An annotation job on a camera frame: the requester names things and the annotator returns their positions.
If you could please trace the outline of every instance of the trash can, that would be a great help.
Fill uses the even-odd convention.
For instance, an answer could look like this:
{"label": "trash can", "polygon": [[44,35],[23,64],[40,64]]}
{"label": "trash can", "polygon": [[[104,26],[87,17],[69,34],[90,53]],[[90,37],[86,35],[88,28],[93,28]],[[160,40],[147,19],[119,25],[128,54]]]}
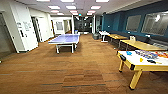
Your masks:
{"label": "trash can", "polygon": [[93,39],[98,40],[99,39],[99,34],[93,34]]}

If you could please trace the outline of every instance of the ceiling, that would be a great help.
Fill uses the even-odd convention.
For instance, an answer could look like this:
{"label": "ceiling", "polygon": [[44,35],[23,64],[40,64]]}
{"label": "ceiling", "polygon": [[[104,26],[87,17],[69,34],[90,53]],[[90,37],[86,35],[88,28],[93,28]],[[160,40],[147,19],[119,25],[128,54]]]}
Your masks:
{"label": "ceiling", "polygon": [[43,12],[47,12],[51,15],[57,15],[56,13],[51,13],[51,10],[48,6],[59,6],[58,10],[60,13],[64,13],[64,15],[72,15],[70,10],[68,10],[65,6],[67,5],[75,5],[76,10],[82,16],[86,16],[87,12],[91,10],[91,6],[101,6],[99,10],[95,10],[94,15],[102,15],[104,12],[114,13],[117,11],[125,11],[129,9],[133,9],[136,7],[140,7],[143,5],[151,4],[154,2],[158,2],[161,0],[109,0],[109,2],[95,2],[96,0],[74,0],[73,3],[63,3],[60,0],[50,0],[50,2],[37,2],[36,0],[14,0],[19,3],[25,4],[30,8],[37,9]]}

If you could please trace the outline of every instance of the doorway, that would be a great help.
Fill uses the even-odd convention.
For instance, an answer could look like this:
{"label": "doorway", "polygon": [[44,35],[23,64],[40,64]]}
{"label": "doorway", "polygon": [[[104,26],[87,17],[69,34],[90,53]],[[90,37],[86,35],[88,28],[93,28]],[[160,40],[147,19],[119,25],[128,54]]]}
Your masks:
{"label": "doorway", "polygon": [[10,37],[3,15],[0,13],[0,58],[12,53],[16,53],[16,49]]}
{"label": "doorway", "polygon": [[36,33],[37,42],[42,42],[42,37],[41,37],[41,33],[40,33],[38,19],[36,17],[31,17],[31,19],[32,19],[33,27],[34,27],[34,30],[35,30],[35,33]]}
{"label": "doorway", "polygon": [[74,17],[75,30],[92,33],[93,17]]}

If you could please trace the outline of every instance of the recessed ceiling light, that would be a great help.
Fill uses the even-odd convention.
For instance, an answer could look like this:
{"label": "recessed ceiling light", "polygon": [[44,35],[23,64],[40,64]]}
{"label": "recessed ceiling light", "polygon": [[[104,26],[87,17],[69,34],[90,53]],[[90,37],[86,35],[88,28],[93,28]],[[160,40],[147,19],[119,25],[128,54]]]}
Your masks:
{"label": "recessed ceiling light", "polygon": [[63,13],[57,13],[57,15],[64,15]]}
{"label": "recessed ceiling light", "polygon": [[73,15],[78,15],[78,13],[72,13]]}
{"label": "recessed ceiling light", "polygon": [[94,10],[90,10],[90,11],[88,11],[88,13],[95,13],[96,11],[94,11]]}
{"label": "recessed ceiling light", "polygon": [[51,8],[51,9],[60,9],[59,6],[48,6],[48,7]]}
{"label": "recessed ceiling light", "polygon": [[92,6],[91,9],[100,9],[101,6]]}
{"label": "recessed ceiling light", "polygon": [[77,13],[77,11],[76,11],[76,10],[71,10],[70,12],[71,12],[71,13]]}
{"label": "recessed ceiling light", "polygon": [[36,0],[36,1],[40,1],[40,2],[50,2],[50,0]]}
{"label": "recessed ceiling light", "polygon": [[74,0],[61,0],[62,2],[74,2]]}
{"label": "recessed ceiling light", "polygon": [[75,6],[66,6],[67,9],[76,9]]}
{"label": "recessed ceiling light", "polygon": [[52,10],[51,12],[53,12],[53,13],[58,13],[59,11],[58,11],[58,10]]}
{"label": "recessed ceiling light", "polygon": [[87,15],[92,15],[92,13],[87,13]]}
{"label": "recessed ceiling light", "polygon": [[109,0],[96,0],[96,2],[108,2]]}

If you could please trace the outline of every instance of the table top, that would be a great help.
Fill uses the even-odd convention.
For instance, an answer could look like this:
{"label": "table top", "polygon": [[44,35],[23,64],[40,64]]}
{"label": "table top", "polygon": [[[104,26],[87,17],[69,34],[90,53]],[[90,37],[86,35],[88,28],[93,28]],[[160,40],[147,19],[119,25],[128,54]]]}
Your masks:
{"label": "table top", "polygon": [[154,45],[150,45],[141,41],[133,41],[133,40],[120,40],[124,43],[127,43],[133,47],[136,47],[141,50],[146,50],[146,51],[165,51],[165,49],[156,47]]}
{"label": "table top", "polygon": [[117,34],[110,34],[108,36],[111,37],[111,38],[114,38],[114,39],[127,39],[127,37],[117,35]]}
{"label": "table top", "polygon": [[101,35],[110,35],[108,32],[99,32]]}
{"label": "table top", "polygon": [[140,56],[138,54],[135,53],[135,51],[129,51],[132,54],[131,55],[127,55],[126,53],[127,51],[118,51],[118,54],[122,54],[126,57],[126,59],[133,65],[144,65],[144,66],[167,66],[168,67],[168,58],[164,58],[164,57],[157,57],[156,59],[150,59],[150,60],[154,60],[155,62],[159,62],[159,63],[150,63],[148,62],[147,58]]}
{"label": "table top", "polygon": [[62,34],[58,37],[48,41],[49,44],[69,44],[69,43],[78,43],[79,34]]}

